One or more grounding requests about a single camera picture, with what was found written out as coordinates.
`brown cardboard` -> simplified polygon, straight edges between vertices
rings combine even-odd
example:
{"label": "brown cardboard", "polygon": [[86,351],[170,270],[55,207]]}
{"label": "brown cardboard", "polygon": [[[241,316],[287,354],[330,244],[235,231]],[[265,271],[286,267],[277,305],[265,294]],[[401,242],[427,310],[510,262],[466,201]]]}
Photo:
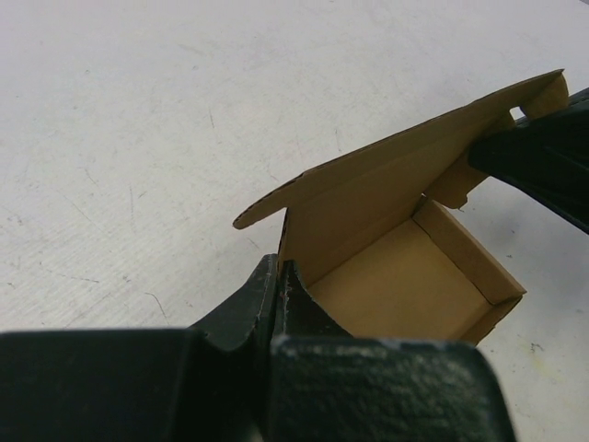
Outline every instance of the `brown cardboard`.
{"label": "brown cardboard", "polygon": [[561,71],[507,87],[304,172],[234,226],[286,207],[280,260],[354,335],[476,343],[524,289],[435,201],[460,206],[484,180],[468,146],[513,125],[511,108],[536,118],[567,98]]}

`white surface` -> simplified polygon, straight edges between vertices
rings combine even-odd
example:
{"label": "white surface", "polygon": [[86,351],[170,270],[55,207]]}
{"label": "white surface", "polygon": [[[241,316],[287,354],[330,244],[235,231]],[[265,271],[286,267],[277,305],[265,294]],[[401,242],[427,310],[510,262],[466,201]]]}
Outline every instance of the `white surface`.
{"label": "white surface", "polygon": [[[0,324],[186,326],[276,250],[231,222],[317,163],[554,68],[578,0],[3,2]],[[589,242],[495,180],[458,218],[528,289],[480,346],[522,441],[589,440]]]}

